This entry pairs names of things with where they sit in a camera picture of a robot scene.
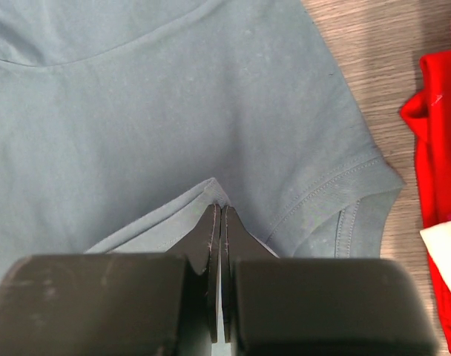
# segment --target t-shirt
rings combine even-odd
[[[0,279],[212,202],[280,256],[377,257],[401,186],[299,0],[0,0]]]

